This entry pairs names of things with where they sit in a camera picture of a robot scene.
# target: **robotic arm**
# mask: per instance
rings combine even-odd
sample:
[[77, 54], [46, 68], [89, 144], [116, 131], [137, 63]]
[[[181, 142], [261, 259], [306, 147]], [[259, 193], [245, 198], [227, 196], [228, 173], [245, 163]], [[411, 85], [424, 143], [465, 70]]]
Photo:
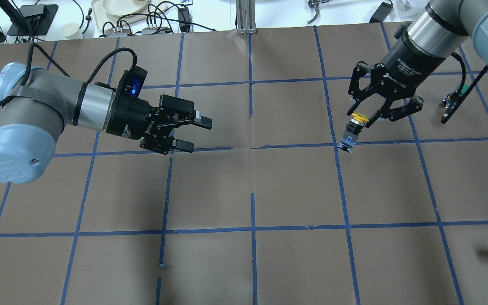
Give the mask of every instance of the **robotic arm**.
[[[488, 0], [431, 0], [426, 11], [416, 21], [397, 31], [397, 43], [381, 62], [370, 66], [359, 61], [348, 90], [352, 96], [352, 106], [347, 115], [352, 118], [337, 147], [350, 153], [363, 127], [369, 128], [376, 120], [389, 119], [394, 122], [420, 111], [423, 99], [415, 95], [416, 88], [469, 34], [477, 53], [488, 64]], [[369, 73], [370, 85], [360, 89], [360, 78]], [[446, 105], [442, 123], [447, 122], [472, 88], [467, 90], [463, 98], [459, 98], [462, 93], [455, 92], [457, 99]], [[385, 98], [383, 106], [369, 119], [355, 113], [359, 104], [375, 93]], [[391, 108], [395, 100], [407, 98], [408, 103], [404, 106]]]
[[0, 103], [6, 103], [0, 112], [0, 182], [39, 178], [67, 124], [140, 139], [141, 148], [161, 154], [193, 151], [193, 143], [172, 136], [174, 128], [212, 128], [212, 120], [201, 116], [189, 100], [161, 95], [159, 106], [153, 107], [140, 99], [147, 72], [138, 66], [124, 71], [116, 89], [42, 68], [26, 72], [27, 66], [11, 63], [0, 74]]

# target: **white bowl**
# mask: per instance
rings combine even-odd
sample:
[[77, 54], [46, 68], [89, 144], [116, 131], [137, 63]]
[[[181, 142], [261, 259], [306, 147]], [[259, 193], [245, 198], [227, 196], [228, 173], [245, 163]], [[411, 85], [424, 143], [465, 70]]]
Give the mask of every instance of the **white bowl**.
[[103, 8], [113, 16], [124, 16], [141, 11], [148, 2], [147, 0], [103, 0]]

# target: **yellow cap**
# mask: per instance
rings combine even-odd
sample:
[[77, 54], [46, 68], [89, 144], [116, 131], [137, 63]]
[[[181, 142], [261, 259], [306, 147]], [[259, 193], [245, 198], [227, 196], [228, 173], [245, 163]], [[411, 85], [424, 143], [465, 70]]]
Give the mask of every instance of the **yellow cap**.
[[351, 116], [353, 116], [354, 120], [359, 121], [363, 124], [370, 121], [367, 116], [365, 116], [364, 114], [360, 114], [358, 112], [352, 113]]

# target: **metal bracket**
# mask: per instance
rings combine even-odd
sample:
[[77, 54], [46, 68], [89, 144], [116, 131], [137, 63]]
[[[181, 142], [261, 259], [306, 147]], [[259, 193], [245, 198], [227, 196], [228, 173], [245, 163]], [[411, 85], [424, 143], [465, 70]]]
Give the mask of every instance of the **metal bracket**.
[[255, 27], [255, 0], [236, 0], [236, 32], [257, 33]]

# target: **plastic bag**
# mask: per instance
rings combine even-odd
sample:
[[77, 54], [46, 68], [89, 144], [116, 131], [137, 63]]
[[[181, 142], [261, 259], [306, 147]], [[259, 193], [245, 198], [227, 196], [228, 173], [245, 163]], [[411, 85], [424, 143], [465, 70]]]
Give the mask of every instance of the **plastic bag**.
[[399, 17], [406, 18], [424, 12], [428, 0], [398, 0]]

